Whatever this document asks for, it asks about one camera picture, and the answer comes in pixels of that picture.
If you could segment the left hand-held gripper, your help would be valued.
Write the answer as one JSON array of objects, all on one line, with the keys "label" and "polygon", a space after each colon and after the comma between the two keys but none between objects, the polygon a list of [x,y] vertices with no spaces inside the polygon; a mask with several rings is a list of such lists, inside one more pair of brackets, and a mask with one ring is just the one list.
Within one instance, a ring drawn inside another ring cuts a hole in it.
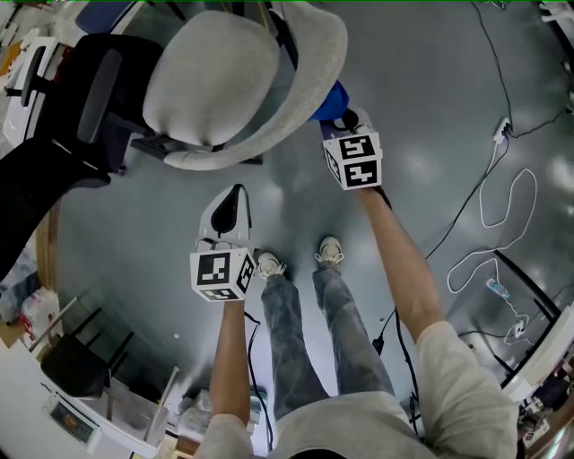
[{"label": "left hand-held gripper", "polygon": [[232,236],[249,239],[251,213],[248,192],[241,184],[226,188],[205,208],[200,218],[200,238],[190,254],[191,285],[208,302],[244,300],[256,270],[247,247],[227,241]]}]

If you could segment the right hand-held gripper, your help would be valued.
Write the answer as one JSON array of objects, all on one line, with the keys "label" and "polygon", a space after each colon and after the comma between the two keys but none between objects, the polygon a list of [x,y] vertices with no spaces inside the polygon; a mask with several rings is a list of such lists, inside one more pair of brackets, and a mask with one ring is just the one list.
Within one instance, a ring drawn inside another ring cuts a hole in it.
[{"label": "right hand-held gripper", "polygon": [[340,118],[319,125],[326,165],[343,190],[381,185],[383,151],[364,109],[348,107]]}]

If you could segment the blue object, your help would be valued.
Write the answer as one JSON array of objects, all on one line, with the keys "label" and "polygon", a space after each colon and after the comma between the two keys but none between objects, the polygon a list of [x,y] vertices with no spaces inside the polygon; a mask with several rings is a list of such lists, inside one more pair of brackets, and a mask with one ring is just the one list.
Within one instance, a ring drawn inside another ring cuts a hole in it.
[{"label": "blue object", "polygon": [[349,106],[349,100],[349,95],[343,85],[336,81],[309,121],[332,121],[341,118]]}]

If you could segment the grey upholstered chair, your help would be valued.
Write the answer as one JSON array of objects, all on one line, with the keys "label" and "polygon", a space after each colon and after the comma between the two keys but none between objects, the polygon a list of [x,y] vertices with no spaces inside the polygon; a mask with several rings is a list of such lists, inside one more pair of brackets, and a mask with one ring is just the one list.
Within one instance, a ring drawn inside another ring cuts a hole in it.
[{"label": "grey upholstered chair", "polygon": [[307,2],[274,2],[272,7],[287,21],[299,53],[286,98],[253,135],[221,153],[196,156],[173,152],[163,161],[183,170],[223,169],[269,151],[319,108],[344,66],[348,33],[344,21]]}]

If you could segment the person's right forearm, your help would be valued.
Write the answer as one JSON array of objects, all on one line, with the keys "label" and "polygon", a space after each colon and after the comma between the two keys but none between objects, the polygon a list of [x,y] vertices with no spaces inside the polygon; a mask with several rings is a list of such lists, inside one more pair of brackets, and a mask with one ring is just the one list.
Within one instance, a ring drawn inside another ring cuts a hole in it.
[{"label": "person's right forearm", "polygon": [[431,269],[383,197],[373,189],[362,189],[358,196],[368,215],[399,319],[418,342],[427,328],[444,320]]}]

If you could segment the grey fabric chair seat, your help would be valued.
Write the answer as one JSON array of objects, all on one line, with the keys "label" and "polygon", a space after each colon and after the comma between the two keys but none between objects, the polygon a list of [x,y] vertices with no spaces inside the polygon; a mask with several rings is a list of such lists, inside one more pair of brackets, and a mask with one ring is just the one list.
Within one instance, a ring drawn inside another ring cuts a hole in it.
[{"label": "grey fabric chair seat", "polygon": [[262,25],[203,11],[161,54],[147,87],[143,119],[156,133],[183,143],[226,143],[258,112],[279,59],[277,41]]}]

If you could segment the metal table leg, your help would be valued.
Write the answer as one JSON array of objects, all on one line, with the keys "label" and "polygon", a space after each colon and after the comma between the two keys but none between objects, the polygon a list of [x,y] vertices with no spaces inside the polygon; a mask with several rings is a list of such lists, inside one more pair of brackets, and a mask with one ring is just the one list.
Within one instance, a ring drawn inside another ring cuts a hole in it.
[{"label": "metal table leg", "polygon": [[169,378],[169,380],[168,380],[168,383],[166,384],[166,386],[165,386],[165,388],[164,388],[164,390],[163,390],[163,392],[162,392],[161,399],[160,399],[160,401],[158,402],[157,409],[155,410],[155,412],[154,412],[154,414],[153,414],[153,416],[152,416],[152,420],[151,420],[151,422],[150,422],[150,424],[149,424],[149,426],[148,426],[148,428],[147,428],[147,430],[146,430],[146,432],[145,432],[145,435],[144,435],[144,437],[143,437],[143,440],[144,440],[144,441],[147,441],[147,440],[149,439],[149,437],[150,437],[150,435],[151,435],[151,432],[152,432],[152,430],[153,430],[153,428],[154,428],[154,425],[155,425],[155,423],[157,422],[158,418],[160,417],[161,410],[162,410],[162,408],[163,408],[163,406],[164,406],[164,403],[165,403],[165,401],[166,401],[166,399],[167,399],[167,396],[168,396],[168,394],[169,394],[169,392],[170,392],[170,389],[171,389],[171,387],[172,387],[172,385],[173,385],[173,382],[174,382],[174,380],[175,380],[175,377],[176,377],[176,375],[178,374],[179,371],[180,371],[180,368],[179,368],[178,366],[174,366],[174,367],[173,367],[173,369],[172,369],[172,371],[171,371],[171,374],[170,374],[170,378]]}]

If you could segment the plastic bag of items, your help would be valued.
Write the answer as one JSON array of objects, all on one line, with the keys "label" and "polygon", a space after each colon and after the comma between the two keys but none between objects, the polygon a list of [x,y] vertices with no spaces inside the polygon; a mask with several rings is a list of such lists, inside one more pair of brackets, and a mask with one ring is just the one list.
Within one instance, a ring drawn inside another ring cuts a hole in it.
[{"label": "plastic bag of items", "polygon": [[179,408],[178,433],[180,436],[202,437],[213,416],[209,392],[201,389],[194,398],[185,397]]}]

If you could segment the black stool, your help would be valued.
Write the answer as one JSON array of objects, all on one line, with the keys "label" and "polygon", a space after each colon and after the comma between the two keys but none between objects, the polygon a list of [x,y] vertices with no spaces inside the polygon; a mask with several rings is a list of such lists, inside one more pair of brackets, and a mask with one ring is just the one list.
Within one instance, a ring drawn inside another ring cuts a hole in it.
[{"label": "black stool", "polygon": [[95,309],[71,333],[65,333],[40,363],[42,373],[61,392],[76,399],[96,400],[103,396],[104,390],[110,388],[111,378],[126,359],[126,348],[135,335],[129,332],[111,356],[103,359],[92,349],[102,331],[94,334],[88,342],[79,339],[100,312],[100,307]]}]

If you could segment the white jug red label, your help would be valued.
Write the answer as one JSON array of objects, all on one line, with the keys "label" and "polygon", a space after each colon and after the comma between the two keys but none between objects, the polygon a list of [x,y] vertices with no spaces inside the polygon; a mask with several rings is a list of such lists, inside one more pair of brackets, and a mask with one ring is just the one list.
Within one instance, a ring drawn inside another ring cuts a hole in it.
[{"label": "white jug red label", "polygon": [[57,294],[41,287],[22,303],[20,319],[24,324],[23,342],[30,347],[54,321],[60,310]]}]

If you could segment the white appliance housing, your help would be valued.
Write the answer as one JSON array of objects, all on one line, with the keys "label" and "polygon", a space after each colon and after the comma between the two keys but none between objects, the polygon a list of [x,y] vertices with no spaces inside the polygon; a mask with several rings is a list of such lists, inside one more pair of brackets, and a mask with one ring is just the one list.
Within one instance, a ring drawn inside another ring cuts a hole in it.
[{"label": "white appliance housing", "polygon": [[3,133],[12,147],[17,147],[33,136],[37,116],[34,114],[37,92],[32,91],[26,106],[22,105],[22,91],[15,88],[4,88],[10,99],[4,120]]}]

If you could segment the blue chair seat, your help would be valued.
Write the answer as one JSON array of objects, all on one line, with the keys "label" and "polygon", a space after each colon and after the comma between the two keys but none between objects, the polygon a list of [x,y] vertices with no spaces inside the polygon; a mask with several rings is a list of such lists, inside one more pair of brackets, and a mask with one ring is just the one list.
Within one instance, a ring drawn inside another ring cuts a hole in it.
[{"label": "blue chair seat", "polygon": [[90,1],[75,18],[75,24],[87,34],[111,33],[134,5],[134,1]]}]

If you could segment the white device with screen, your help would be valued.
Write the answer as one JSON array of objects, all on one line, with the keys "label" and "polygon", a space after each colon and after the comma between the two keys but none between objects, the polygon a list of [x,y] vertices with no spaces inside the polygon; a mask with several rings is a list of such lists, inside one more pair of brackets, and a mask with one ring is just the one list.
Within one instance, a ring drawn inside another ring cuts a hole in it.
[{"label": "white device with screen", "polygon": [[100,427],[58,394],[51,395],[42,412],[69,437],[92,454],[102,437]]}]

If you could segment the person's light sweatshirt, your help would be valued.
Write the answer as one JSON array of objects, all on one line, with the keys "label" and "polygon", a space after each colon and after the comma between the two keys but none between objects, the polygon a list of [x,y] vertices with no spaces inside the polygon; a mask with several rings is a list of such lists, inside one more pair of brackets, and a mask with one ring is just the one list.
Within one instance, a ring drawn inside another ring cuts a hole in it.
[{"label": "person's light sweatshirt", "polygon": [[515,459],[517,406],[453,327],[430,325],[416,349],[424,442],[393,395],[364,392],[286,415],[267,459]]}]

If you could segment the white desk black frame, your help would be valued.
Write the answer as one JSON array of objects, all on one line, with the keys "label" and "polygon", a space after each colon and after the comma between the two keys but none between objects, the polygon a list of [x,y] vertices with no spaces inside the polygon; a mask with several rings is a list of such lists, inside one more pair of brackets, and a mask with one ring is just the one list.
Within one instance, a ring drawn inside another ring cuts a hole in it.
[{"label": "white desk black frame", "polygon": [[530,344],[523,359],[509,364],[494,349],[486,344],[488,352],[502,368],[504,378],[500,382],[503,393],[513,402],[521,403],[531,397],[547,377],[554,371],[570,348],[574,346],[574,302],[559,308],[520,267],[498,249],[493,251],[494,261],[503,263],[532,294],[538,311],[547,320],[547,325],[537,341]]}]

